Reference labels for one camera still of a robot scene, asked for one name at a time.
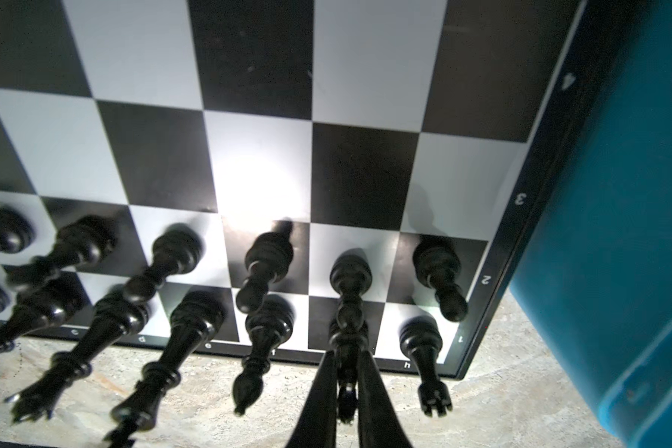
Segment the blue plastic bin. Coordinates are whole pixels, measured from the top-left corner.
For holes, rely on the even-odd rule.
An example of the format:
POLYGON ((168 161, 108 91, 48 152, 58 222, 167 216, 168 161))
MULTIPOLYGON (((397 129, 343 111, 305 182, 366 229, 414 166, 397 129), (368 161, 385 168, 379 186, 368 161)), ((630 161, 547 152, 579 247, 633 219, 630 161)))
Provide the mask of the blue plastic bin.
POLYGON ((672 1, 644 7, 511 292, 602 427, 672 447, 672 1))

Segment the black piece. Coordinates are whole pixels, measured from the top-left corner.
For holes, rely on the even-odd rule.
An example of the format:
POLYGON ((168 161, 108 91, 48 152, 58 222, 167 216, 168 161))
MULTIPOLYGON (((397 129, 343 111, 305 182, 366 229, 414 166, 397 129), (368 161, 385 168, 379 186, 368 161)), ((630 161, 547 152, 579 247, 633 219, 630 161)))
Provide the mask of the black piece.
POLYGON ((355 252, 341 255, 332 266, 330 285, 340 298, 330 323, 330 346, 338 358, 337 416, 343 424, 352 424, 358 409, 358 356, 369 343, 362 295, 371 282, 366 259, 355 252))

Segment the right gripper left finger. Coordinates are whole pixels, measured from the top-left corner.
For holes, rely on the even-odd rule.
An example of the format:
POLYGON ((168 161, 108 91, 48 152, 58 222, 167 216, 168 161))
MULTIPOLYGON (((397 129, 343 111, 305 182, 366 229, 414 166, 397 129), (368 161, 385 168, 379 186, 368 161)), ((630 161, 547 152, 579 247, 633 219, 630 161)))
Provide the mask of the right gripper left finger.
POLYGON ((336 446, 337 382, 336 357, 330 350, 324 354, 319 364, 287 447, 336 446))

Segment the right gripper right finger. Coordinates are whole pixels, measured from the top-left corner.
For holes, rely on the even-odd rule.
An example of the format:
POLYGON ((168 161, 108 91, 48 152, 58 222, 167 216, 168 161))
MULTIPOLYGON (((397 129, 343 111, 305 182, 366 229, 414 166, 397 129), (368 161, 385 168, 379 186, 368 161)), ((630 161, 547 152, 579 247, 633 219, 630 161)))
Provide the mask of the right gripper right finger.
POLYGON ((367 350, 358 355, 358 442, 364 448, 412 447, 367 350))

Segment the black white chessboard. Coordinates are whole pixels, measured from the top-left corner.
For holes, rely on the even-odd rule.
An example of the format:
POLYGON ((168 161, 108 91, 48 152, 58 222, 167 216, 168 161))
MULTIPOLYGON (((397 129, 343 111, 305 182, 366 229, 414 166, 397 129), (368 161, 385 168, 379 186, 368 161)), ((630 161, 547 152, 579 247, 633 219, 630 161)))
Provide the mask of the black white chessboard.
POLYGON ((242 356, 236 296, 268 231, 294 258, 269 290, 295 309, 277 360, 316 363, 338 296, 330 271, 360 253, 381 369, 411 373, 398 328, 435 318, 443 376, 483 339, 556 164, 572 149, 640 1, 0 1, 0 207, 34 240, 0 252, 7 275, 85 216, 117 235, 68 265, 83 308, 153 262, 170 227, 203 257, 168 276, 128 345, 161 347, 190 289, 218 293, 242 356))

